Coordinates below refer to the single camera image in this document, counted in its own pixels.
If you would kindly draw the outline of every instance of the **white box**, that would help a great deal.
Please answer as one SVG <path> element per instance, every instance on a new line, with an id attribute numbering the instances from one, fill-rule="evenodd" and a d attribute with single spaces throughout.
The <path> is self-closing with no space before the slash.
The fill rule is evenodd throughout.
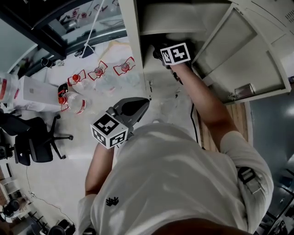
<path id="1" fill-rule="evenodd" d="M 108 149 L 127 139 L 129 129 L 107 112 L 99 113 L 90 126 L 92 136 Z"/>
<path id="2" fill-rule="evenodd" d="M 37 112 L 58 112 L 61 109 L 58 87 L 23 76 L 19 79 L 13 105 L 18 109 Z"/>

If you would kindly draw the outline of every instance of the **cabinet door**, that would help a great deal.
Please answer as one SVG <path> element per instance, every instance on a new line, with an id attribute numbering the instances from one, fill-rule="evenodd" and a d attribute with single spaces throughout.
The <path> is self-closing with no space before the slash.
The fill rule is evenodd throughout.
<path id="1" fill-rule="evenodd" d="M 249 16 L 232 4 L 193 62 L 203 81 L 224 102 L 277 95 L 291 90 L 271 44 Z M 237 95 L 241 87 L 252 95 Z"/>

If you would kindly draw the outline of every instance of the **shelf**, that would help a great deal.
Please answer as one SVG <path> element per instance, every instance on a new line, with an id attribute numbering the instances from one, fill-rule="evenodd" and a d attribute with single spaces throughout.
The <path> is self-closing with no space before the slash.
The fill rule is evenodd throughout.
<path id="1" fill-rule="evenodd" d="M 148 4 L 141 14 L 142 16 L 139 15 L 141 35 L 206 31 L 203 22 L 191 4 Z"/>

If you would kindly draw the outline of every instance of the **cable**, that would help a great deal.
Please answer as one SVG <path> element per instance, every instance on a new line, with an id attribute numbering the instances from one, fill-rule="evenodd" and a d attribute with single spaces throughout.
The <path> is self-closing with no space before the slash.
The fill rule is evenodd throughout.
<path id="1" fill-rule="evenodd" d="M 26 169 L 26 175 L 27 175 L 27 180 L 28 180 L 28 166 L 27 166 L 27 169 Z M 31 195 L 33 195 L 34 198 L 39 199 L 39 200 L 41 200 L 41 201 L 44 201 L 46 204 L 48 204 L 48 205 L 50 205 L 50 206 L 53 206 L 53 207 L 57 208 L 58 210 L 60 210 L 60 213 L 61 213 L 61 214 L 65 215 L 65 216 L 70 220 L 70 222 L 72 222 L 72 224 L 74 224 L 74 222 L 73 222 L 73 221 L 72 221 L 72 220 L 71 220 L 71 219 L 70 219 L 65 213 L 63 213 L 59 207 L 54 206 L 54 205 L 52 205 L 52 204 L 46 202 L 44 199 L 39 198 L 39 197 L 37 197 L 35 194 L 33 194 L 32 191 L 31 191 L 31 185 L 29 184 L 29 180 L 28 180 L 28 187 L 29 187 L 29 193 L 30 193 Z"/>
<path id="2" fill-rule="evenodd" d="M 84 47 L 83 53 L 81 54 L 80 58 L 83 57 L 83 55 L 84 55 L 84 53 L 85 53 L 85 50 L 86 50 L 86 47 L 87 47 L 87 46 L 90 47 L 90 46 L 88 45 L 88 42 L 89 42 L 89 40 L 90 40 L 90 37 L 91 37 L 92 31 L 93 31 L 94 25 L 95 25 L 96 20 L 97 20 L 97 18 L 98 18 L 98 16 L 99 16 L 99 13 L 100 13 L 100 11 L 101 11 L 101 8 L 102 8 L 102 6 L 103 6 L 103 3 L 104 3 L 104 0 L 102 0 L 102 3 L 101 3 L 101 5 L 100 5 L 100 7 L 99 7 L 99 10 L 97 11 L 97 13 L 96 13 L 96 15 L 95 15 L 95 18 L 94 18 L 94 22 L 93 22 L 93 24 L 92 24 L 91 31 L 90 31 L 90 33 L 89 33 L 88 39 L 87 39 L 87 41 L 86 41 L 86 43 L 85 43 L 85 47 Z"/>
<path id="3" fill-rule="evenodd" d="M 193 126 L 194 126 L 194 130 L 195 130 L 196 142 L 198 143 L 198 135 L 197 135 L 196 125 L 195 125 L 195 122 L 194 122 L 194 119 L 193 119 L 193 110 L 194 110 L 194 103 L 192 104 L 190 117 L 191 117 L 191 120 L 192 120 L 192 123 L 193 123 Z"/>

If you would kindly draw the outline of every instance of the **wall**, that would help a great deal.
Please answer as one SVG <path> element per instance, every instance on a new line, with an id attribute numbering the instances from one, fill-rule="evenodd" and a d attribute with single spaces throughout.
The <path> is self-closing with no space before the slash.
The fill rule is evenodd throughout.
<path id="1" fill-rule="evenodd" d="M 250 106 L 254 147 L 277 180 L 294 154 L 294 94 L 252 101 Z"/>
<path id="2" fill-rule="evenodd" d="M 0 19 L 0 71 L 7 72 L 28 49 L 35 45 Z"/>

